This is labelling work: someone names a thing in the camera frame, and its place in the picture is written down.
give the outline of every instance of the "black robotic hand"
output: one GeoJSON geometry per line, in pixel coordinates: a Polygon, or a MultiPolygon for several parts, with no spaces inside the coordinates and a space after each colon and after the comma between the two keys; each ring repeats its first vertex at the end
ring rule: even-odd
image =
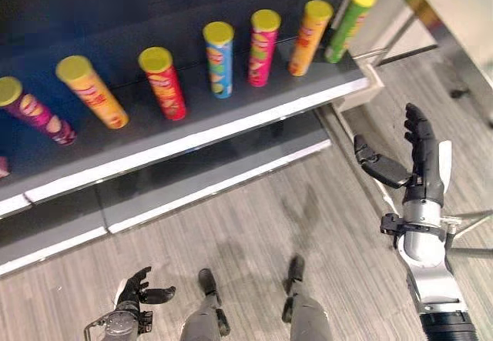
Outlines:
{"type": "Polygon", "coordinates": [[[430,122],[413,104],[406,105],[405,138],[413,145],[413,172],[407,183],[404,202],[428,199],[444,205],[444,183],[440,178],[438,142],[430,122]]]}
{"type": "Polygon", "coordinates": [[[126,281],[125,288],[118,298],[118,304],[124,301],[133,301],[137,304],[163,304],[175,296],[176,288],[173,286],[168,289],[147,289],[149,282],[142,283],[142,281],[150,271],[151,267],[148,266],[126,281]]]}
{"type": "Polygon", "coordinates": [[[404,201],[430,199],[443,206],[444,184],[440,178],[438,142],[430,122],[423,112],[411,103],[406,105],[409,130],[405,138],[413,145],[413,170],[409,173],[399,162],[376,153],[362,135],[354,137],[354,154],[363,170],[387,186],[405,186],[404,201]]]}

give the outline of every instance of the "store shelf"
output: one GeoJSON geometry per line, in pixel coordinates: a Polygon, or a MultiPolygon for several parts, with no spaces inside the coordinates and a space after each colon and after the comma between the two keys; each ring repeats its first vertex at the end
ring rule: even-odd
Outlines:
{"type": "Polygon", "coordinates": [[[110,232],[210,196],[330,145],[313,112],[96,186],[110,232]]]}
{"type": "Polygon", "coordinates": [[[270,82],[261,89],[247,83],[247,57],[235,58],[229,99],[213,97],[205,65],[179,71],[189,109],[189,115],[179,122],[164,119],[148,83],[140,82],[113,90],[130,116],[123,129],[106,129],[80,107],[86,115],[76,127],[76,144],[69,147],[57,146],[28,127],[15,128],[10,135],[12,149],[6,152],[12,174],[0,180],[0,217],[29,207],[29,201],[40,203],[120,176],[367,86],[367,79],[348,55],[336,65],[316,59],[304,77],[291,76],[286,67],[292,44],[277,45],[270,82]],[[22,194],[29,201],[20,199],[22,194]]]}
{"type": "Polygon", "coordinates": [[[130,228],[330,145],[313,112],[72,192],[0,220],[0,276],[130,228]]]}
{"type": "Polygon", "coordinates": [[[0,276],[107,233],[94,187],[0,220],[0,276]]]}

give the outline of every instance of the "potato chip can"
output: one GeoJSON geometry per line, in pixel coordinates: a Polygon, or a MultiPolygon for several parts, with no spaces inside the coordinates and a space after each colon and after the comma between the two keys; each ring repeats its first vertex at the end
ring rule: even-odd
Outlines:
{"type": "Polygon", "coordinates": [[[129,117],[108,90],[84,56],[64,58],[56,66],[56,75],[64,82],[110,129],[122,128],[129,117]]]}
{"type": "Polygon", "coordinates": [[[139,65],[146,72],[164,116],[169,120],[185,118],[185,102],[171,53],[163,47],[146,48],[139,55],[139,65]]]}
{"type": "Polygon", "coordinates": [[[322,0],[312,0],[305,5],[303,21],[288,66],[292,75],[307,74],[333,12],[332,6],[322,0]]]}
{"type": "Polygon", "coordinates": [[[203,29],[211,89],[218,99],[226,99],[233,91],[234,30],[225,22],[212,22],[203,29]]]}
{"type": "Polygon", "coordinates": [[[336,63],[347,51],[349,41],[360,30],[368,10],[377,0],[351,0],[344,17],[325,50],[325,59],[336,63]]]}
{"type": "Polygon", "coordinates": [[[44,133],[59,145],[70,145],[75,132],[67,121],[54,115],[14,77],[0,78],[0,108],[44,133]]]}
{"type": "Polygon", "coordinates": [[[279,27],[280,16],[273,10],[263,9],[252,15],[248,82],[255,87],[267,84],[279,27]]]}

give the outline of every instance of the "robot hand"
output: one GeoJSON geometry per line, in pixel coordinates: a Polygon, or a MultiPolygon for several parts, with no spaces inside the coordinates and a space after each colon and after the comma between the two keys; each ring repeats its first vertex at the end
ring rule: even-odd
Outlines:
{"type": "Polygon", "coordinates": [[[151,271],[148,266],[127,279],[123,291],[118,296],[115,309],[91,322],[84,329],[86,341],[91,341],[91,328],[104,326],[103,341],[136,341],[142,333],[153,328],[153,312],[140,311],[140,304],[163,304],[175,296],[175,287],[168,289],[147,289],[143,280],[151,271]]]}
{"type": "Polygon", "coordinates": [[[444,184],[440,177],[438,142],[430,122],[413,104],[406,105],[404,122],[410,132],[405,138],[413,145],[413,172],[407,183],[404,202],[426,199],[444,205],[444,184]]]}
{"type": "Polygon", "coordinates": [[[125,288],[119,295],[117,306],[124,301],[133,301],[142,304],[163,304],[175,296],[176,288],[173,286],[168,289],[147,289],[149,282],[142,283],[142,281],[150,271],[151,267],[148,266],[138,271],[126,281],[125,288]]]}
{"type": "Polygon", "coordinates": [[[376,153],[362,135],[354,137],[354,153],[358,163],[370,176],[387,186],[406,187],[404,202],[427,199],[440,206],[444,203],[444,184],[440,178],[438,142],[430,122],[411,103],[406,105],[405,138],[412,146],[413,170],[408,172],[399,162],[376,153]]]}
{"type": "Polygon", "coordinates": [[[405,186],[404,215],[386,214],[381,232],[394,236],[407,268],[407,283],[429,340],[476,340],[461,290],[445,260],[441,208],[444,183],[440,177],[439,146],[430,122],[415,105],[406,105],[412,146],[412,172],[376,153],[362,135],[354,137],[358,163],[370,176],[395,189],[405,186]]]}

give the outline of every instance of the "pink chip can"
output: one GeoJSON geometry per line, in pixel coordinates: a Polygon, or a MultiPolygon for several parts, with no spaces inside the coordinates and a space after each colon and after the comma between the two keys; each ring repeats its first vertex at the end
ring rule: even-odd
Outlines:
{"type": "Polygon", "coordinates": [[[70,145],[75,132],[67,121],[53,115],[36,97],[24,92],[14,77],[0,78],[0,108],[44,133],[59,145],[70,145]]]}
{"type": "Polygon", "coordinates": [[[252,15],[248,82],[255,87],[267,84],[279,27],[280,16],[273,10],[259,10],[252,15]]]}

